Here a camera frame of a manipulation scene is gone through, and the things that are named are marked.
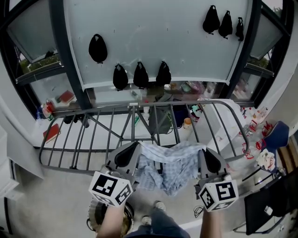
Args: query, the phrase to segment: metal rail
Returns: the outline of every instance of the metal rail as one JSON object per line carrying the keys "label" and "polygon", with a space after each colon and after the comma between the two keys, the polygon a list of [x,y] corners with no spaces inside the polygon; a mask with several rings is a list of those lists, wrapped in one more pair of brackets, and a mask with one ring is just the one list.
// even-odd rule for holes
{"label": "metal rail", "polygon": [[[92,109],[87,109],[87,110],[82,110],[82,111],[61,113],[60,115],[56,116],[53,121],[51,121],[51,123],[48,127],[47,134],[44,137],[44,140],[41,144],[41,149],[40,149],[40,154],[39,154],[40,163],[44,167],[47,167],[47,168],[50,168],[50,169],[67,171],[67,172],[92,174],[92,173],[94,173],[95,170],[90,170],[90,168],[89,168],[91,153],[96,153],[98,151],[102,151],[102,152],[106,153],[106,158],[107,158],[108,153],[113,151],[113,150],[110,149],[111,135],[114,135],[119,139],[118,142],[117,142],[116,148],[118,148],[122,144],[122,142],[125,142],[125,141],[152,141],[153,144],[156,143],[157,145],[160,145],[162,143],[162,138],[160,137],[160,128],[161,128],[161,125],[163,124],[163,122],[165,121],[165,119],[169,115],[171,116],[171,123],[172,123],[172,126],[173,126],[173,131],[174,131],[176,143],[180,143],[179,130],[178,130],[178,127],[177,127],[177,122],[176,122],[175,114],[174,114],[175,110],[173,109],[173,106],[175,106],[175,105],[185,106],[187,111],[188,111],[189,117],[191,117],[190,106],[191,105],[199,105],[200,106],[200,108],[202,109],[202,115],[204,115],[204,117],[206,119],[206,122],[208,124],[208,127],[210,129],[210,132],[211,132],[212,138],[214,140],[217,152],[218,152],[218,154],[220,154],[220,149],[219,149],[219,146],[218,146],[214,131],[212,129],[210,119],[208,118],[208,113],[204,109],[204,105],[207,105],[207,104],[214,107],[214,109],[215,109],[215,111],[216,111],[216,113],[217,113],[217,115],[220,119],[220,122],[223,125],[224,131],[225,131],[225,133],[228,137],[231,149],[232,149],[233,154],[234,154],[233,157],[224,158],[224,159],[226,159],[227,162],[231,162],[231,161],[240,159],[243,156],[245,156],[245,154],[249,150],[249,142],[248,142],[248,139],[245,135],[245,132],[244,132],[242,126],[241,126],[241,123],[240,123],[239,119],[237,118],[237,116],[236,116],[235,112],[233,111],[233,109],[228,104],[226,104],[225,102],[219,101],[219,100],[173,101],[173,102],[154,102],[154,103],[138,103],[138,104],[136,104],[136,103],[133,103],[133,104],[127,103],[127,104],[108,105],[108,106],[103,105],[99,108],[92,108]],[[226,106],[229,109],[229,111],[231,112],[232,116],[234,117],[234,120],[235,120],[236,124],[239,127],[239,131],[241,132],[241,134],[244,138],[244,141],[246,143],[246,149],[244,150],[244,152],[242,154],[239,154],[239,155],[236,154],[236,151],[235,151],[234,145],[232,143],[232,140],[230,138],[230,135],[228,133],[227,127],[224,124],[222,116],[220,115],[220,113],[219,113],[219,111],[216,107],[216,104],[217,105],[221,104],[221,105]],[[144,107],[144,106],[149,106],[150,111],[155,113],[153,121],[155,122],[155,125],[157,125],[157,126],[156,126],[154,132],[152,132],[152,129],[150,130],[149,125],[147,124],[146,120],[144,119],[144,117],[142,116],[142,114],[140,112],[141,108]],[[165,115],[162,117],[162,119],[160,121],[158,121],[158,119],[157,119],[157,109],[159,108],[159,106],[162,106],[162,109],[165,111]],[[125,124],[124,124],[124,127],[123,127],[122,132],[121,132],[120,135],[112,130],[113,119],[115,117],[114,116],[115,111],[117,109],[119,109],[119,107],[126,107],[127,108],[127,114],[128,114],[127,118],[126,118],[126,121],[125,121]],[[111,115],[111,119],[110,119],[109,128],[107,126],[105,126],[103,123],[100,122],[100,113],[105,109],[111,109],[112,110],[112,115]],[[74,120],[77,116],[80,116],[82,118],[82,115],[84,116],[84,118],[83,118],[83,122],[82,122],[82,125],[81,125],[81,128],[80,128],[77,140],[76,140],[75,148],[72,150],[73,156],[72,156],[71,166],[69,168],[61,167],[61,163],[62,163],[62,160],[63,160],[63,154],[64,154],[65,151],[69,151],[69,149],[65,149],[65,146],[66,146],[70,131],[72,129],[73,122],[74,122]],[[135,115],[139,116],[141,122],[144,124],[145,128],[149,132],[150,138],[137,138],[135,136]],[[59,137],[59,133],[58,133],[57,137],[54,139],[53,147],[50,149],[51,153],[49,155],[47,163],[43,164],[42,163],[42,153],[43,153],[44,150],[49,150],[48,148],[45,148],[45,143],[46,143],[46,138],[48,137],[50,129],[51,129],[53,123],[57,119],[62,119],[62,123],[59,126],[59,131],[60,131],[61,128],[65,125],[65,120],[66,120],[67,116],[71,116],[72,120],[71,120],[69,129],[68,129],[68,132],[67,132],[64,144],[63,144],[63,148],[62,149],[55,148],[57,139]],[[91,137],[90,148],[86,150],[86,149],[81,149],[81,144],[82,144],[83,136],[84,136],[84,132],[85,132],[85,125],[87,124],[88,119],[93,120],[95,122],[95,125],[94,125],[94,128],[93,128],[93,133],[92,133],[92,137]],[[124,133],[127,129],[127,126],[129,124],[130,120],[131,120],[131,137],[130,138],[124,138]],[[196,131],[196,125],[192,120],[191,120],[191,125],[192,125],[192,129],[194,130],[196,141],[199,142],[199,136],[198,136],[198,133]],[[98,126],[100,126],[101,128],[108,131],[106,150],[98,150],[98,149],[93,150],[92,149],[92,146],[93,146],[93,143],[94,143],[94,137],[95,137],[95,134],[96,134],[96,128],[98,128]],[[53,157],[53,151],[56,151],[57,153],[60,152],[60,158],[59,158],[58,166],[53,166],[53,163],[51,164],[52,157]],[[79,153],[83,153],[83,152],[88,153],[86,163],[83,161],[83,163],[85,163],[85,165],[86,165],[86,169],[78,169],[77,164],[78,164],[78,160],[79,160]]]}

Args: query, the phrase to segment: black cap hanging on wall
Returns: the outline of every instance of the black cap hanging on wall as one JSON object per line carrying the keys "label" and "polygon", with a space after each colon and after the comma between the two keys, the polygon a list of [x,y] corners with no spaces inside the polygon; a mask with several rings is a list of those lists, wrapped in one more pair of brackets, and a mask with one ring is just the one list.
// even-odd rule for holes
{"label": "black cap hanging on wall", "polygon": [[123,90],[128,83],[129,83],[129,79],[126,74],[126,70],[120,64],[117,64],[115,66],[114,76],[113,76],[114,86],[120,91],[120,90]]}
{"label": "black cap hanging on wall", "polygon": [[233,33],[232,19],[230,15],[230,11],[227,11],[223,17],[222,24],[218,29],[218,33],[227,39],[228,35]]}
{"label": "black cap hanging on wall", "polygon": [[103,38],[99,34],[95,34],[89,44],[89,54],[92,59],[99,63],[103,63],[103,61],[107,58],[108,52],[106,43],[104,43]]}
{"label": "black cap hanging on wall", "polygon": [[212,34],[215,30],[218,30],[220,26],[220,21],[218,19],[217,11],[214,5],[211,5],[209,11],[207,12],[206,19],[203,23],[203,29],[205,32]]}
{"label": "black cap hanging on wall", "polygon": [[134,74],[134,84],[139,88],[145,88],[147,87],[149,82],[147,71],[144,67],[144,65],[141,62],[138,62],[138,65],[135,69]]}
{"label": "black cap hanging on wall", "polygon": [[156,77],[156,82],[160,86],[165,84],[170,84],[171,82],[171,72],[169,70],[169,66],[164,61],[159,67],[158,75]]}
{"label": "black cap hanging on wall", "polygon": [[238,17],[238,24],[237,24],[237,28],[236,28],[236,36],[239,37],[238,41],[243,41],[244,40],[242,17]]}

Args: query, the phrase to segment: metal drying rack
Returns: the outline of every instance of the metal drying rack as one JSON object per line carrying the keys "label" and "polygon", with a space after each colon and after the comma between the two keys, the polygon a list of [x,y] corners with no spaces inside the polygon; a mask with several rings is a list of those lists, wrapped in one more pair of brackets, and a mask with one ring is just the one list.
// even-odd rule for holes
{"label": "metal drying rack", "polygon": [[[241,126],[241,123],[239,122],[239,119],[237,118],[234,110],[228,104],[226,104],[225,102],[222,102],[222,101],[219,101],[219,100],[171,101],[171,102],[153,102],[153,103],[141,103],[140,102],[140,103],[124,103],[124,104],[118,104],[118,105],[112,105],[112,106],[102,106],[102,107],[98,107],[98,108],[92,108],[92,109],[88,109],[88,110],[81,110],[81,111],[74,111],[74,112],[64,112],[64,113],[62,113],[62,114],[60,114],[58,116],[55,116],[55,118],[51,121],[50,125],[48,126],[47,134],[44,137],[44,140],[43,140],[43,142],[41,144],[41,149],[40,149],[40,153],[39,153],[40,163],[42,164],[43,167],[50,168],[50,169],[61,170],[61,171],[66,171],[66,172],[78,172],[78,173],[93,174],[95,172],[95,170],[90,170],[89,169],[89,164],[90,164],[91,153],[98,152],[98,150],[92,150],[92,145],[93,145],[93,142],[94,142],[94,136],[95,136],[95,133],[96,133],[96,127],[97,126],[101,126],[102,128],[104,128],[105,130],[108,131],[107,149],[105,151],[106,152],[106,159],[107,159],[108,158],[108,153],[111,152],[111,149],[109,148],[111,134],[115,135],[119,139],[116,148],[118,148],[122,144],[123,141],[152,141],[152,143],[155,142],[157,145],[161,145],[161,143],[160,143],[159,128],[163,124],[164,120],[167,118],[168,114],[170,114],[170,116],[172,118],[171,123],[172,123],[173,131],[174,131],[174,135],[175,135],[175,139],[176,139],[176,144],[178,144],[178,143],[180,143],[180,136],[179,136],[179,132],[178,132],[177,124],[176,124],[176,119],[175,119],[175,116],[174,116],[174,110],[173,110],[173,106],[176,106],[176,105],[184,105],[186,107],[187,111],[188,111],[188,114],[189,114],[189,117],[190,118],[191,118],[191,113],[190,113],[189,106],[192,106],[192,105],[199,105],[200,106],[200,108],[201,108],[201,110],[202,110],[202,112],[203,112],[203,114],[204,114],[204,116],[206,118],[206,121],[207,121],[207,124],[209,126],[211,135],[213,137],[213,140],[215,142],[217,153],[219,155],[221,155],[220,150],[219,150],[219,147],[218,147],[218,144],[217,144],[217,141],[216,141],[216,138],[215,138],[215,135],[214,135],[214,132],[213,132],[213,129],[212,129],[212,127],[210,125],[210,121],[208,119],[207,113],[204,110],[204,106],[203,105],[206,105],[206,104],[212,104],[214,106],[215,111],[217,112],[217,115],[218,115],[218,117],[219,117],[219,119],[220,119],[220,121],[221,121],[221,123],[223,125],[223,128],[225,130],[225,133],[227,134],[227,137],[229,139],[230,146],[231,146],[232,151],[233,151],[233,154],[234,154],[233,157],[224,158],[224,159],[226,159],[227,162],[231,162],[231,161],[240,159],[243,156],[245,156],[245,154],[249,150],[248,139],[247,139],[247,137],[245,135],[245,132],[244,132],[244,130],[243,130],[242,126]],[[230,138],[230,136],[228,134],[228,131],[227,131],[227,128],[226,128],[226,126],[225,126],[225,124],[223,122],[223,119],[222,119],[220,113],[218,112],[218,109],[216,107],[216,104],[222,104],[222,105],[226,106],[230,110],[231,114],[233,115],[233,117],[234,117],[234,119],[235,119],[235,121],[236,121],[236,123],[237,123],[237,125],[239,127],[239,130],[240,130],[240,132],[241,132],[241,134],[242,134],[242,136],[244,138],[244,141],[246,143],[246,149],[245,150],[243,149],[243,154],[239,154],[239,155],[236,154],[234,145],[233,145],[233,143],[231,141],[231,138]],[[150,107],[150,110],[154,110],[155,111],[155,124],[158,125],[158,127],[156,127],[154,133],[150,133],[149,126],[148,126],[146,120],[144,119],[144,117],[141,114],[141,109],[144,106],[149,106]],[[163,118],[160,121],[157,120],[157,114],[156,114],[156,108],[158,108],[159,106],[162,106],[163,109],[168,108],[168,111],[164,114]],[[113,125],[113,118],[114,118],[114,115],[115,115],[115,111],[118,111],[120,108],[125,108],[126,111],[123,112],[123,113],[128,113],[128,115],[127,115],[127,118],[126,118],[126,121],[125,121],[123,130],[122,130],[122,133],[119,135],[119,134],[115,133],[114,131],[112,131],[112,125]],[[103,123],[101,123],[99,121],[100,114],[103,111],[106,111],[106,110],[111,110],[112,111],[109,128],[106,127]],[[135,124],[134,124],[134,122],[135,122],[135,120],[134,120],[135,114],[137,114],[139,116],[140,120],[142,121],[142,123],[144,124],[144,126],[146,127],[146,129],[148,130],[148,132],[150,133],[151,138],[135,138]],[[61,167],[61,163],[62,163],[62,160],[63,160],[63,154],[64,154],[65,151],[69,151],[69,149],[65,149],[65,145],[66,145],[66,142],[68,140],[68,136],[69,136],[69,133],[70,133],[70,131],[72,129],[72,125],[73,125],[73,122],[75,120],[76,115],[83,115],[83,121],[82,121],[82,124],[81,124],[80,132],[78,134],[78,138],[77,138],[77,142],[76,142],[75,148],[73,150],[71,150],[71,152],[73,152],[73,159],[72,159],[71,166],[69,168],[63,168],[63,167]],[[64,141],[63,148],[58,150],[59,152],[61,152],[60,153],[60,158],[59,158],[58,166],[53,166],[53,165],[51,165],[53,151],[57,151],[56,149],[54,149],[54,147],[55,147],[56,141],[58,139],[58,136],[59,136],[61,127],[63,126],[64,120],[65,120],[65,118],[67,116],[72,116],[72,120],[71,120],[69,129],[68,129],[68,132],[67,132],[65,141]],[[129,121],[130,121],[130,118],[131,117],[132,117],[132,120],[131,120],[131,123],[132,123],[132,127],[131,127],[131,138],[124,138],[123,136],[124,136],[125,130],[126,130],[128,124],[129,124]],[[58,135],[54,139],[53,147],[51,149],[51,153],[50,153],[50,156],[48,158],[48,161],[47,161],[46,164],[43,164],[42,161],[41,161],[41,156],[42,156],[43,151],[45,150],[45,147],[44,146],[45,146],[45,143],[46,143],[46,138],[48,137],[49,131],[50,131],[53,123],[58,118],[63,118],[62,119],[62,123],[60,124]],[[84,125],[86,124],[86,121],[88,119],[94,121],[95,122],[95,126],[94,126],[94,129],[93,129],[93,134],[92,134],[92,138],[91,138],[90,148],[89,148],[88,151],[86,151],[86,150],[82,150],[81,149],[81,143],[82,143],[82,138],[83,138],[83,135],[84,135],[84,132],[85,132],[85,126]],[[199,141],[199,138],[198,138],[198,135],[197,135],[196,127],[195,127],[195,124],[194,124],[193,120],[191,120],[191,124],[192,124],[193,130],[194,130],[196,141],[197,142],[200,142]],[[86,169],[85,170],[77,169],[78,156],[79,156],[79,153],[80,152],[88,152],[88,158],[87,158],[87,161],[86,161]]]}

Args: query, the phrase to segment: red book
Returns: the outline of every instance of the red book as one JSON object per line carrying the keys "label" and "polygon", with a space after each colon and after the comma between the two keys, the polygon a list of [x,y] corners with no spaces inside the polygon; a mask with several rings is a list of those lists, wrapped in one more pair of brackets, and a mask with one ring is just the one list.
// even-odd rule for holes
{"label": "red book", "polygon": [[75,95],[70,92],[69,90],[66,90],[61,96],[60,96],[60,100],[61,102],[64,103],[69,103],[72,99],[74,99]]}
{"label": "red book", "polygon": [[47,140],[46,140],[46,143],[50,142],[52,139],[56,138],[56,136],[58,136],[58,131],[59,131],[59,126],[58,124],[56,123],[55,125],[53,125],[47,135],[47,131],[45,131],[43,133],[43,138],[46,137],[47,135]]}

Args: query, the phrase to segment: sneaker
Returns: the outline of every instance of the sneaker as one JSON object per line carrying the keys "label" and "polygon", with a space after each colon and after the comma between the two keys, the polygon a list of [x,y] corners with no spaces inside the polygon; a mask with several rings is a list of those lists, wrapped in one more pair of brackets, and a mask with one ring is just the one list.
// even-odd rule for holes
{"label": "sneaker", "polygon": [[156,201],[153,206],[166,212],[166,206],[160,201]]}
{"label": "sneaker", "polygon": [[151,217],[145,216],[142,218],[142,225],[150,226],[151,225]]}

